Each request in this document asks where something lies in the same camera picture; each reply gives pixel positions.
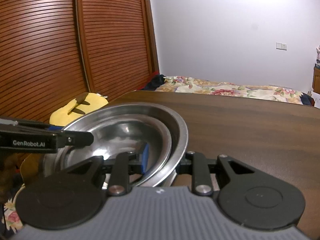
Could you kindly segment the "floral white square plate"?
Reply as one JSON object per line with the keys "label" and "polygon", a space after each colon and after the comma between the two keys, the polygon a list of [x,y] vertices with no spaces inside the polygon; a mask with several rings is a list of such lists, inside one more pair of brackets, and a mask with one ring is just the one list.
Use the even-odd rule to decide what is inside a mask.
{"label": "floral white square plate", "polygon": [[138,187],[109,197],[104,177],[65,178],[23,188],[15,211],[23,224],[14,239],[166,239],[177,223],[173,189]]}

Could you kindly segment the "yellow plush toy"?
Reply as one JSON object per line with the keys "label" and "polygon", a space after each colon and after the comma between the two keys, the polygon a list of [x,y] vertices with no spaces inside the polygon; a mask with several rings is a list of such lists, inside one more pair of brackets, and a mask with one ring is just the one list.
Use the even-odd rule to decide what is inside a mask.
{"label": "yellow plush toy", "polygon": [[66,126],[74,120],[96,111],[108,104],[108,100],[97,93],[82,93],[65,106],[53,112],[49,123],[54,126]]}

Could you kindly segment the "white wall switch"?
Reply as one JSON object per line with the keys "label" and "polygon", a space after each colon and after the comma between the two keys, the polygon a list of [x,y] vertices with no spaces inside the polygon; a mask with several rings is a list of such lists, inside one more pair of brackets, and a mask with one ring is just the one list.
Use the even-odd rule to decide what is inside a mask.
{"label": "white wall switch", "polygon": [[287,50],[287,44],[276,42],[276,49],[277,50]]}

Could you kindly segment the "large stainless steel bowl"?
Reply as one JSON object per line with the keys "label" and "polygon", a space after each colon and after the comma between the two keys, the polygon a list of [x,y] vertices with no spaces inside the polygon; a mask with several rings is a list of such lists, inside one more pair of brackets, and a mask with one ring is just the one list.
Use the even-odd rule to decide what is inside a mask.
{"label": "large stainless steel bowl", "polygon": [[[172,138],[171,153],[163,167],[143,184],[133,186],[154,187],[164,182],[171,184],[176,176],[175,167],[183,157],[188,145],[188,128],[183,118],[168,107],[153,103],[127,103],[105,107],[76,119],[64,127],[64,131],[88,132],[96,124],[124,114],[142,114],[155,118],[165,124]],[[56,154],[44,156],[42,165],[44,176],[59,172],[55,168],[60,150]]]}

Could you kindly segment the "wooden sideboard cabinet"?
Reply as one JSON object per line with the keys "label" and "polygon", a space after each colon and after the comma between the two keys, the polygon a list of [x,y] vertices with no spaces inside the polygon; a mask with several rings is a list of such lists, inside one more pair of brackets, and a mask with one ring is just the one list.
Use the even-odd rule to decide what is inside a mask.
{"label": "wooden sideboard cabinet", "polygon": [[312,88],[315,93],[320,94],[320,68],[318,64],[315,64],[313,68]]}

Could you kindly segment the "floral bed quilt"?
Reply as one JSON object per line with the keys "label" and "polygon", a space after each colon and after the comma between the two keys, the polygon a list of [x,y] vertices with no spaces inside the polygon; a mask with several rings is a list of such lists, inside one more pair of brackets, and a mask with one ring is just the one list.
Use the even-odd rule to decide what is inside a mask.
{"label": "floral bed quilt", "polygon": [[230,82],[215,82],[185,76],[167,76],[157,92],[191,93],[239,98],[260,99],[313,106],[314,100],[299,90],[281,86],[237,85]]}

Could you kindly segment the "small stainless steel bowl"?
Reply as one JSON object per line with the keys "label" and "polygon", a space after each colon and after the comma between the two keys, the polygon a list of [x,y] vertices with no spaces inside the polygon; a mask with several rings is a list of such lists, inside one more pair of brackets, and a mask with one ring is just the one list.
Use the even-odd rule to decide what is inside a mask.
{"label": "small stainless steel bowl", "polygon": [[114,159],[122,152],[139,153],[146,149],[148,156],[143,175],[130,176],[132,185],[141,185],[158,172],[168,160],[172,138],[161,121],[142,114],[124,114],[100,122],[88,130],[93,143],[85,147],[67,146],[60,150],[56,170],[63,170],[92,156]]}

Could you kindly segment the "folded fabric pile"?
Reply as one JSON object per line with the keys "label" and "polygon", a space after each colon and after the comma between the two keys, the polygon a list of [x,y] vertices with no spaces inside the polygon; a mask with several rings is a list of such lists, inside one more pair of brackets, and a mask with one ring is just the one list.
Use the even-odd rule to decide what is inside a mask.
{"label": "folded fabric pile", "polygon": [[316,52],[317,52],[316,63],[320,65],[320,45],[316,48]]}

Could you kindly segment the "dark clothes on bed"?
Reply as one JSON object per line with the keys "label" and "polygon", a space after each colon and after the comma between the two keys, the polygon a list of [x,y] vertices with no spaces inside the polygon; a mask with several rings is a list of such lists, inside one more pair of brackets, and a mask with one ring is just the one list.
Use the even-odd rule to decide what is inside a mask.
{"label": "dark clothes on bed", "polygon": [[165,76],[163,74],[155,75],[141,90],[155,91],[165,83]]}

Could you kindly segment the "wooden slatted wardrobe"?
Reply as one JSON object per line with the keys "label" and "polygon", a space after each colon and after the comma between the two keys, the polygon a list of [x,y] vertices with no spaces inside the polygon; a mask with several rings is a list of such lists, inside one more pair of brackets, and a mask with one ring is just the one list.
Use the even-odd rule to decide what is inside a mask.
{"label": "wooden slatted wardrobe", "polygon": [[150,0],[1,0],[1,115],[47,122],[82,93],[158,74]]}

